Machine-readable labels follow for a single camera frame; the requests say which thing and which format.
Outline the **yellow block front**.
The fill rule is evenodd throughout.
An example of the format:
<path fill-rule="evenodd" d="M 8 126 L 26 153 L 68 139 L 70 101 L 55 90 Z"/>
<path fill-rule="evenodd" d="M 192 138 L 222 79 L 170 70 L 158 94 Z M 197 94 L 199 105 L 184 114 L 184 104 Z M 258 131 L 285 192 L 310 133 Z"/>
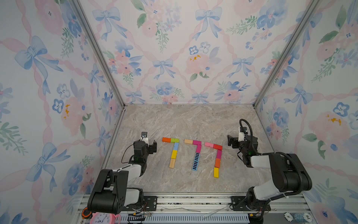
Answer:
<path fill-rule="evenodd" d="M 219 168 L 214 167 L 213 176 L 214 178 L 219 178 Z"/>

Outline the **yellow block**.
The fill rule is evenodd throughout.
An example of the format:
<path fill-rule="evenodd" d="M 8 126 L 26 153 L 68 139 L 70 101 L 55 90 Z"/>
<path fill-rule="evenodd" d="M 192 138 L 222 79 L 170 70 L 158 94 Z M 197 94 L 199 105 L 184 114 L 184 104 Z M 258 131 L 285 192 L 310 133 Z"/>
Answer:
<path fill-rule="evenodd" d="M 176 159 L 176 157 L 177 157 L 177 153 L 178 153 L 178 151 L 177 151 L 177 150 L 173 150 L 173 151 L 172 151 L 171 158 L 172 158 L 172 159 Z"/>
<path fill-rule="evenodd" d="M 213 176 L 214 178 L 219 178 L 219 168 L 214 167 Z"/>

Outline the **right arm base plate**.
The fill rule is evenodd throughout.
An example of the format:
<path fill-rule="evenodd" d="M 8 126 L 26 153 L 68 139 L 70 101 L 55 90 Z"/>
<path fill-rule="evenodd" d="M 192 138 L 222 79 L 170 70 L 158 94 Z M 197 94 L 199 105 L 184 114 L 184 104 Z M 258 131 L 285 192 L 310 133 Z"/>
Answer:
<path fill-rule="evenodd" d="M 233 211 L 252 211 L 259 212 L 263 210 L 266 201 L 249 200 L 246 196 L 231 196 L 230 209 Z"/>

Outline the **striped natural wood block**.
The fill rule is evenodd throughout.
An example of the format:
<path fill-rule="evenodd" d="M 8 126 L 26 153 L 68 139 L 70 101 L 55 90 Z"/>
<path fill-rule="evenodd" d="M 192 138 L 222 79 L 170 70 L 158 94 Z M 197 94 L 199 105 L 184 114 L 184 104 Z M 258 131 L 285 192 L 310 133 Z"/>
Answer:
<path fill-rule="evenodd" d="M 169 168 L 170 168 L 170 169 L 174 169 L 175 162 L 176 162 L 176 159 L 171 158 L 170 164 L 169 164 Z"/>

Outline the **light blue block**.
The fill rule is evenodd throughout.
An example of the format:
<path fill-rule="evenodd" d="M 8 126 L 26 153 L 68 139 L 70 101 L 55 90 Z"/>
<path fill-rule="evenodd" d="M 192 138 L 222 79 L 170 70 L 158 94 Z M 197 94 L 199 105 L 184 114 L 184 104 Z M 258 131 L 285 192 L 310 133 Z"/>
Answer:
<path fill-rule="evenodd" d="M 174 144 L 173 151 L 177 151 L 178 148 L 179 148 L 179 143 L 176 142 L 176 143 Z"/>

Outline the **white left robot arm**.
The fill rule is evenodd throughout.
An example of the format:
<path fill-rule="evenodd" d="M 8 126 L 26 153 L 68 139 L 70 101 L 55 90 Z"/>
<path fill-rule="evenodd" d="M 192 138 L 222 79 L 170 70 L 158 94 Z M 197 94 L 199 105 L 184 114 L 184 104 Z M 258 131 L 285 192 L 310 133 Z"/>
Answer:
<path fill-rule="evenodd" d="M 144 210 L 143 190 L 128 187 L 128 182 L 145 173 L 148 156 L 157 152 L 157 142 L 150 145 L 146 140 L 138 140 L 133 147 L 134 155 L 127 166 L 100 171 L 87 203 L 88 211 L 118 215 L 127 208 Z"/>

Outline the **light pink block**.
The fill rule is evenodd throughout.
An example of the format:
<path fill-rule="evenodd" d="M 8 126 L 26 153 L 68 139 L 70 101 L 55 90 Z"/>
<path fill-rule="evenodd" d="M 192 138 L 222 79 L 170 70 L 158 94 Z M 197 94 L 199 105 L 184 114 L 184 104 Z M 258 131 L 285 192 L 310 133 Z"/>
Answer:
<path fill-rule="evenodd" d="M 212 143 L 209 143 L 209 142 L 206 142 L 206 143 L 205 143 L 205 146 L 206 146 L 206 147 L 213 148 L 213 144 L 212 144 Z"/>

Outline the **green block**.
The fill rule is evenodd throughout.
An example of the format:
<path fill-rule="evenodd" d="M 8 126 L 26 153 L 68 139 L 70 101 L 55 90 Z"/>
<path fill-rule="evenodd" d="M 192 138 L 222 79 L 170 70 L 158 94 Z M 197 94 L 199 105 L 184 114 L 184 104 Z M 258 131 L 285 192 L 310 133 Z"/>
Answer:
<path fill-rule="evenodd" d="M 171 138 L 171 143 L 179 143 L 180 140 L 176 138 Z"/>

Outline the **blue slotted block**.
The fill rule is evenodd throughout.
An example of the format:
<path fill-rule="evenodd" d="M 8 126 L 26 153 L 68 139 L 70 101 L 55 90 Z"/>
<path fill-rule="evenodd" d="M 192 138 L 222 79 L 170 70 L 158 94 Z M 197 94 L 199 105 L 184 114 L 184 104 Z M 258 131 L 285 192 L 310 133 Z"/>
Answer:
<path fill-rule="evenodd" d="M 194 161 L 199 162 L 200 153 L 195 153 Z"/>
<path fill-rule="evenodd" d="M 194 161 L 192 170 L 197 171 L 197 169 L 198 169 L 198 161 Z"/>

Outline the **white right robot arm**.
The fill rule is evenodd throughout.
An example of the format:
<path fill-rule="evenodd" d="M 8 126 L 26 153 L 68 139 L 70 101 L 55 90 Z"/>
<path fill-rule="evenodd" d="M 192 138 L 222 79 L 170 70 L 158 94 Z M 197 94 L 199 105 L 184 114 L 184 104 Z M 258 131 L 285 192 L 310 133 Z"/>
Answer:
<path fill-rule="evenodd" d="M 249 188 L 243 200 L 233 209 L 263 210 L 267 202 L 311 190 L 313 182 L 296 154 L 257 152 L 257 138 L 227 136 L 228 146 L 238 149 L 238 157 L 248 168 L 269 169 L 271 179 Z"/>

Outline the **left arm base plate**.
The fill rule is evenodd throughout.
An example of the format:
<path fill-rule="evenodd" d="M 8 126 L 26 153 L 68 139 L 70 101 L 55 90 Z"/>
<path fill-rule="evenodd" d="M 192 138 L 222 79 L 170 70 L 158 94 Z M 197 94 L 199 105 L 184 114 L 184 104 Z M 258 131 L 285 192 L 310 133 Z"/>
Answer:
<path fill-rule="evenodd" d="M 136 211 L 156 211 L 157 203 L 157 196 L 143 196 L 139 198 L 139 200 L 132 206 L 132 208 Z"/>

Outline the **orange block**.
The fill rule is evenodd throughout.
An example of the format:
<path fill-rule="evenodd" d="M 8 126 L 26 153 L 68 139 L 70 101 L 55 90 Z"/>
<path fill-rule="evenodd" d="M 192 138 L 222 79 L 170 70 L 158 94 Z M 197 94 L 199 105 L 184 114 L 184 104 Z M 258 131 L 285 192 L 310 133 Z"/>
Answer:
<path fill-rule="evenodd" d="M 163 142 L 168 142 L 168 143 L 170 143 L 170 142 L 171 142 L 171 138 L 163 137 L 163 138 L 162 138 L 162 141 L 163 141 Z"/>
<path fill-rule="evenodd" d="M 214 166 L 214 167 L 219 169 L 220 166 L 221 166 L 221 159 L 216 158 L 216 159 L 215 159 L 215 166 Z"/>

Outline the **red block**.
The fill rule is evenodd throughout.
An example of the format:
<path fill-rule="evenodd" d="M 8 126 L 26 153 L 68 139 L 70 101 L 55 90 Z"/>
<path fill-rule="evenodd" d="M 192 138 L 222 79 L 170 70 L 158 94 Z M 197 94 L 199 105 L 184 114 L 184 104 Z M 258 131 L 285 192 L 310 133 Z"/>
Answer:
<path fill-rule="evenodd" d="M 216 145 L 216 144 L 213 145 L 213 148 L 214 148 L 214 149 L 217 149 L 217 150 L 220 150 L 220 151 L 222 151 L 222 149 L 223 149 L 222 146 Z"/>

